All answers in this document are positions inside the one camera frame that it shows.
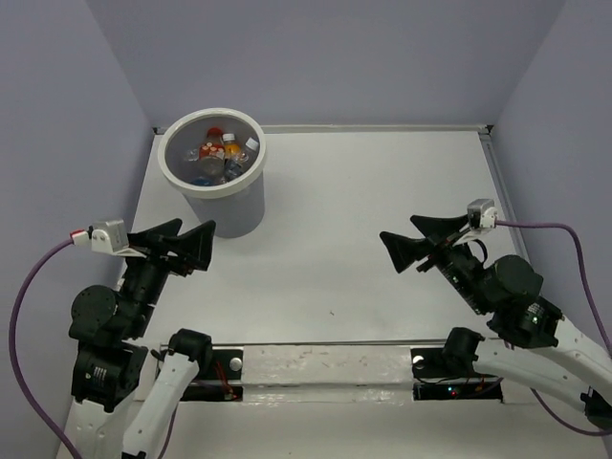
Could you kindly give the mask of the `orange juice bottle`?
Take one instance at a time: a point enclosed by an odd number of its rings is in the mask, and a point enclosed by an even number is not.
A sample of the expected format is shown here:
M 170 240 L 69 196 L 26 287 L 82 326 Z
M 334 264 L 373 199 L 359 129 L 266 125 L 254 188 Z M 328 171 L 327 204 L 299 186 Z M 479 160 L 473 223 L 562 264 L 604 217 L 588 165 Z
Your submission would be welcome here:
M 241 154 L 241 147 L 238 144 L 235 135 L 232 133 L 226 133 L 222 136 L 222 141 L 226 152 L 226 159 L 237 161 Z

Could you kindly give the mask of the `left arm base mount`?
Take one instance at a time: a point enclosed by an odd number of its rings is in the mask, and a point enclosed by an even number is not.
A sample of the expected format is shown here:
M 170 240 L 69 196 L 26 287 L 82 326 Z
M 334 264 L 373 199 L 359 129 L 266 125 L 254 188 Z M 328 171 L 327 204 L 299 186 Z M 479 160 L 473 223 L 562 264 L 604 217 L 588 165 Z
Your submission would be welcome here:
M 185 390 L 182 402 L 239 403 L 243 401 L 242 347 L 216 346 L 207 370 L 200 371 Z

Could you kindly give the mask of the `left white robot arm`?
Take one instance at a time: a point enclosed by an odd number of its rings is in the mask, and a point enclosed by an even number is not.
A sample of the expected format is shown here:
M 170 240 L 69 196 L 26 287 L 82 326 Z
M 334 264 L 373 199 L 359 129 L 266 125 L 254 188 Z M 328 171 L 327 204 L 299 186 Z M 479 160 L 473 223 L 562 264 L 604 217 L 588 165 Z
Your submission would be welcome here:
M 144 336 L 168 277 L 204 272 L 211 262 L 215 222 L 187 232 L 181 231 L 182 224 L 175 218 L 128 232 L 122 220 L 111 220 L 71 235 L 76 245 L 126 263 L 119 287 L 87 287 L 71 306 L 69 336 L 77 342 L 71 394 L 79 458 L 151 457 L 186 388 L 211 367 L 211 337 L 179 330 L 169 340 L 162 371 L 141 412 L 133 423 L 126 422 L 149 355 L 136 341 Z

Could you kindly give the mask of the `red label small bottle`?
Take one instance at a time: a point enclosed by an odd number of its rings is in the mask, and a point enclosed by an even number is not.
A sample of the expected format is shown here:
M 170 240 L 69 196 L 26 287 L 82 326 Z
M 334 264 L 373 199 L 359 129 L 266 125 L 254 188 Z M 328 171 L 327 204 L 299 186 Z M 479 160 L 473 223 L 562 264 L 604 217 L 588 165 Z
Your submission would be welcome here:
M 199 147 L 199 158 L 204 159 L 212 156 L 221 160 L 225 159 L 225 147 L 223 144 L 224 132 L 218 127 L 211 127 L 207 131 L 204 142 Z

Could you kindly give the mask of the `clear crushed bottle front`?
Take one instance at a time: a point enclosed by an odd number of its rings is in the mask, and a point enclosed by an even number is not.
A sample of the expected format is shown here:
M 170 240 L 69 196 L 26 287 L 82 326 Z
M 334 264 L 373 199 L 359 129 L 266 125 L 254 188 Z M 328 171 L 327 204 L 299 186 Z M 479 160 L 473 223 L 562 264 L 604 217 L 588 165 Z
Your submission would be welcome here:
M 216 155 L 206 155 L 197 162 L 203 176 L 220 178 L 225 172 L 225 160 Z

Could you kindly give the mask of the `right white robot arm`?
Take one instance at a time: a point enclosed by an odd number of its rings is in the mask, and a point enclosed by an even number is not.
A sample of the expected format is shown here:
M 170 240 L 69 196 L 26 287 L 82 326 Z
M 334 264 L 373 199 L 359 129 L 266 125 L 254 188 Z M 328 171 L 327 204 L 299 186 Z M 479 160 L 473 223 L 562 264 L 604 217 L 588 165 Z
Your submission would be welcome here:
M 459 217 L 413 215 L 422 234 L 413 239 L 380 234 L 397 273 L 415 267 L 437 270 L 479 316 L 488 317 L 493 339 L 466 327 L 453 328 L 437 365 L 456 377 L 495 375 L 549 395 L 581 413 L 594 426 L 592 437 L 611 433 L 611 346 L 599 345 L 542 293 L 543 278 L 523 257 L 504 255 L 492 263 L 477 258 L 469 244 L 508 227 L 496 208 L 470 208 Z

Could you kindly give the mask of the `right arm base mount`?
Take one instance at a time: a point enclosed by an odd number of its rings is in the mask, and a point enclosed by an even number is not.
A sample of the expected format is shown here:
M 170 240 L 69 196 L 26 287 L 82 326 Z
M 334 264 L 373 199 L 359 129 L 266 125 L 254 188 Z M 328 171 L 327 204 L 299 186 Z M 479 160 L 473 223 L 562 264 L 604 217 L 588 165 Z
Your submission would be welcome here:
M 411 350 L 415 402 L 503 401 L 501 381 L 490 374 L 451 369 L 439 347 Z

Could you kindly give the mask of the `blue label clear bottle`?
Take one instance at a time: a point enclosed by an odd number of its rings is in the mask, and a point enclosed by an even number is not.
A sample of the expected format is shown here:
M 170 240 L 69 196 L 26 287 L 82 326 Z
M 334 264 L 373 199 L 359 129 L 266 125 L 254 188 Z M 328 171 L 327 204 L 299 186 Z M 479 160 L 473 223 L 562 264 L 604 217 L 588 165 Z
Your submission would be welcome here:
M 225 157 L 224 178 L 226 182 L 231 182 L 243 175 L 257 158 L 259 142 L 256 139 L 248 138 L 244 145 L 240 145 L 240 147 L 241 154 L 237 161 L 227 160 Z

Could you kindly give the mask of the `clear bottle blue cap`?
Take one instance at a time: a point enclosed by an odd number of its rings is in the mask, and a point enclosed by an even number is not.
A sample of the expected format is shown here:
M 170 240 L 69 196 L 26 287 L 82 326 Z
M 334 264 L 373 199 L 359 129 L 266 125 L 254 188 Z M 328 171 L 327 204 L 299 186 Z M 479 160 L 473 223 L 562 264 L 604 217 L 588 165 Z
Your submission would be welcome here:
M 198 176 L 190 182 L 193 186 L 219 186 L 222 181 L 216 177 Z

